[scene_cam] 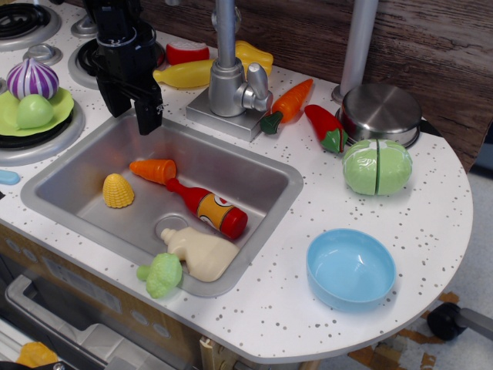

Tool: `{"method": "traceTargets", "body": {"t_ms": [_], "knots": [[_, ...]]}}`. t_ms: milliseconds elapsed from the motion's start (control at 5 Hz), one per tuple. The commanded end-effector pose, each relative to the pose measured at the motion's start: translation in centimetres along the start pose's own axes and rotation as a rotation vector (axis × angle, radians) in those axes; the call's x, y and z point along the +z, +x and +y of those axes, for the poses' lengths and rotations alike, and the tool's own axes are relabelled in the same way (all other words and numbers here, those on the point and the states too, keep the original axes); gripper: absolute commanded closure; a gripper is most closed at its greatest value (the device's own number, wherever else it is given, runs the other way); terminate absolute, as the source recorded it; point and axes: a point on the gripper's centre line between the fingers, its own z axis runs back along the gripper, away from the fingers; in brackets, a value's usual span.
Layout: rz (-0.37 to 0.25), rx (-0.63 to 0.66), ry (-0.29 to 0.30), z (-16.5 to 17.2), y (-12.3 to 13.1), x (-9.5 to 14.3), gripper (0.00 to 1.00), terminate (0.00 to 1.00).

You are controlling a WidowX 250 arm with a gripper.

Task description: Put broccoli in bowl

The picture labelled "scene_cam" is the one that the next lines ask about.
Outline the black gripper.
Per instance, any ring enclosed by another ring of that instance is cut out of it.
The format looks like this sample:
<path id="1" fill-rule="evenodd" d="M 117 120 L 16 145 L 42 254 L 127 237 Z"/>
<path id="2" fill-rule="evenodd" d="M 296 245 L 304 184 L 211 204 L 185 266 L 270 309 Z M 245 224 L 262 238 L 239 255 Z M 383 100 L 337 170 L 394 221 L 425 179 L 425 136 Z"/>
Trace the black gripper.
<path id="1" fill-rule="evenodd" d="M 157 67 L 156 31 L 147 22 L 100 22 L 96 37 L 96 81 L 113 117 L 134 108 L 139 134 L 161 126 L 163 100 L 153 78 Z"/>

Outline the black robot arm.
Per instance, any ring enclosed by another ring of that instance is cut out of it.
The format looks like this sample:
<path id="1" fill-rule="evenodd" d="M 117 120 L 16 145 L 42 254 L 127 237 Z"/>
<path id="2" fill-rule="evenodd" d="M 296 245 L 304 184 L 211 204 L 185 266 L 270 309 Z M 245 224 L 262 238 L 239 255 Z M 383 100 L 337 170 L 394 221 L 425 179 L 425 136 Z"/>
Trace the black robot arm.
<path id="1" fill-rule="evenodd" d="M 92 60 L 106 106 L 114 117 L 134 108 L 139 133 L 148 135 L 163 117 L 162 93 L 153 77 L 155 29 L 140 18 L 138 1 L 87 1 L 86 8 L 97 26 Z"/>

